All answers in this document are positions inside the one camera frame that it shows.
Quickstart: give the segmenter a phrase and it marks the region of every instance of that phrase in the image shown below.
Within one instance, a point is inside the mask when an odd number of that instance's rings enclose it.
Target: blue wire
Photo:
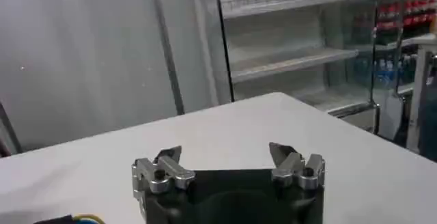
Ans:
[[[92,220],[80,220],[78,223],[80,224],[96,224],[97,222]]]

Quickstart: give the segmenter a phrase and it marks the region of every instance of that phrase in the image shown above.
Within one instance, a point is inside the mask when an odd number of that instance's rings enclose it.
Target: shelf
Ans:
[[[354,107],[369,102],[369,94],[365,89],[357,89],[345,85],[343,87],[327,89],[326,91],[306,95],[299,100],[314,106],[327,113],[334,113],[346,108]]]
[[[352,107],[356,107],[363,104],[368,104],[370,101],[370,94],[367,88],[360,88],[359,86],[352,85],[340,85],[332,88],[322,88],[319,90],[315,90],[314,92],[308,92],[300,94],[296,90],[292,88],[284,87],[283,89],[274,89],[269,90],[268,87],[265,87],[266,90],[264,93],[269,92],[283,92],[288,96],[291,96],[295,99],[298,99],[316,109],[324,111],[326,113],[335,114],[336,112],[342,111],[344,109],[349,109]],[[245,94],[235,91],[236,99],[242,100],[247,99],[255,94]]]
[[[235,0],[222,2],[223,18],[235,18],[267,12],[322,5],[346,0]]]
[[[436,35],[434,35],[433,33],[427,33],[427,34],[422,35],[422,36],[403,39],[402,46],[405,47],[405,46],[410,46],[413,44],[434,43],[436,40],[437,40]],[[378,51],[389,51],[389,50],[395,49],[396,46],[397,46],[397,42],[390,42],[390,43],[385,44],[385,45],[380,45],[380,44],[376,45]]]
[[[238,83],[352,58],[357,55],[358,51],[356,50],[349,51],[334,48],[313,48],[305,51],[276,54],[232,64],[231,77],[234,83]]]
[[[426,85],[431,85],[433,79],[434,79],[433,77],[429,77],[426,82]],[[406,85],[400,85],[397,89],[397,93],[401,96],[405,96],[406,94],[412,93],[413,90],[414,90],[414,82]]]

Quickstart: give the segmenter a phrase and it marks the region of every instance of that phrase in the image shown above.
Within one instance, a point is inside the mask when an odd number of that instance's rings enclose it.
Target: metal frame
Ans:
[[[0,148],[4,148],[4,150],[0,150],[0,156],[9,156],[23,152],[15,131],[12,128],[11,121],[3,105],[0,103],[0,132],[2,130],[5,131],[6,136],[5,139],[2,139],[0,135]]]
[[[437,50],[437,42],[429,42],[419,45],[416,74],[414,76],[414,92],[412,94],[410,121],[408,125],[408,138],[406,147],[419,153],[419,137],[421,131],[421,112],[426,98],[427,80],[430,56],[429,52]]]

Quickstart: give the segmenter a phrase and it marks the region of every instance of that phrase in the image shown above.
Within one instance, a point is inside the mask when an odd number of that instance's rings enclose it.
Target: bottle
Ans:
[[[420,1],[419,2],[420,5],[420,23],[419,23],[419,31],[420,34],[426,34],[429,31],[429,24],[427,23],[427,17],[428,17],[428,2],[427,1]]]
[[[417,54],[411,54],[410,62],[410,80],[414,82],[414,75],[416,74]]]
[[[399,73],[399,76],[400,76],[399,81],[401,82],[401,84],[404,84],[404,80],[403,80],[403,77],[404,77],[404,66],[402,64],[402,59],[403,58],[401,58],[397,62],[397,72]]]
[[[410,75],[410,60],[411,57],[409,55],[404,56],[404,83],[411,83],[411,75]]]
[[[386,15],[386,22],[383,24],[385,32],[385,41],[394,42],[397,39],[397,7],[395,4],[390,5]]]
[[[405,16],[404,16],[404,34],[403,37],[410,38],[412,29],[412,8],[411,2],[405,3]]]
[[[411,22],[411,37],[418,36],[420,34],[421,23],[421,5],[418,1],[412,2],[412,22]]]
[[[395,71],[393,70],[393,61],[391,60],[393,58],[391,55],[389,56],[389,59],[387,60],[387,71],[386,71],[386,77],[388,81],[392,81],[395,76]]]
[[[380,59],[379,71],[378,71],[378,80],[382,84],[382,86],[386,86],[386,64],[385,59]]]
[[[429,0],[428,1],[428,14],[427,14],[427,24],[429,25],[428,33],[435,33],[434,27],[435,25],[435,17],[436,17],[436,1]]]

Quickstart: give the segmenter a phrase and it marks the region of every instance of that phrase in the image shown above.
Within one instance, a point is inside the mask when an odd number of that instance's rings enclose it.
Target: white wall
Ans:
[[[0,0],[0,101],[25,148],[175,115],[152,0]]]

